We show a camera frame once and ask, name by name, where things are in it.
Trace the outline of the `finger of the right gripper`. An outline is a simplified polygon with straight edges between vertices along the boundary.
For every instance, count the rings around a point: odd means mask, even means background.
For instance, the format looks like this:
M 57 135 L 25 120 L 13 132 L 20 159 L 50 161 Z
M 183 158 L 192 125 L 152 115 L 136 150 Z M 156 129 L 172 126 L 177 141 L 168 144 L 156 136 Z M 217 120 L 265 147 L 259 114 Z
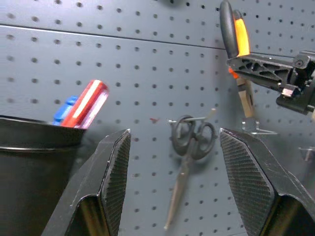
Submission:
M 239 77 L 278 92 L 284 89 L 293 71 L 291 62 L 253 54 L 230 58 L 227 65 Z

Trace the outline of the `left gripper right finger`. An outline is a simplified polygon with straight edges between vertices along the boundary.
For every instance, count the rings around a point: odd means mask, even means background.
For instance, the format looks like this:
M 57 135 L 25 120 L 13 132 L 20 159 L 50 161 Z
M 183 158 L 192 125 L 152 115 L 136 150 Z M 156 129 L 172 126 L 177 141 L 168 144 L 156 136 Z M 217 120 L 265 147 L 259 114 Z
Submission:
M 249 236 L 313 236 L 315 201 L 268 147 L 244 132 L 220 129 L 229 186 Z

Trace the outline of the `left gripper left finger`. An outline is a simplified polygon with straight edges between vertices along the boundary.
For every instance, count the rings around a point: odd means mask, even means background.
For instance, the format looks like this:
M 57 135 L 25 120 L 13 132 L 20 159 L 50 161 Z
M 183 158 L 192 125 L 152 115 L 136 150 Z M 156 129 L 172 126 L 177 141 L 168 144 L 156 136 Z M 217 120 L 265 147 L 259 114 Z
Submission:
M 44 236 L 116 236 L 126 195 L 131 133 L 106 136 L 71 177 Z

